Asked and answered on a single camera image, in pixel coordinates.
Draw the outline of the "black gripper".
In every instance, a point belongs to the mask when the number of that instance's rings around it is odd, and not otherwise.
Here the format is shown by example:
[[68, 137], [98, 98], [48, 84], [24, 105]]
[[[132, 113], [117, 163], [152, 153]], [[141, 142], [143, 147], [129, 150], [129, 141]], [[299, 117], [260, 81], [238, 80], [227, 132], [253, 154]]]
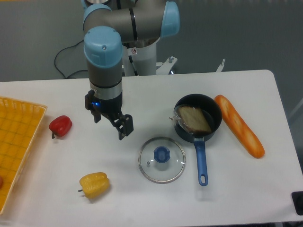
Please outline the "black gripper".
[[85, 108], [91, 112], [94, 122], [98, 123], [101, 116], [107, 118], [118, 131], [119, 140], [129, 136], [134, 131], [133, 117], [121, 114], [123, 93], [109, 100], [99, 99], [90, 90], [85, 95]]

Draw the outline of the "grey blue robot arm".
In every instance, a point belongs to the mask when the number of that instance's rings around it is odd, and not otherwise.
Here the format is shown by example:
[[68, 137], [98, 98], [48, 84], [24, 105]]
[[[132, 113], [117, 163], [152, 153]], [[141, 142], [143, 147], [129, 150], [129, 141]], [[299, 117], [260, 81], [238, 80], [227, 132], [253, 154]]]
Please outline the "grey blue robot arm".
[[132, 68], [135, 75], [156, 73], [156, 61], [142, 62], [137, 49], [176, 35], [179, 9], [169, 0], [84, 0], [83, 31], [90, 90], [85, 107], [95, 122], [107, 118], [119, 138], [134, 129], [132, 116], [122, 113], [122, 77]]

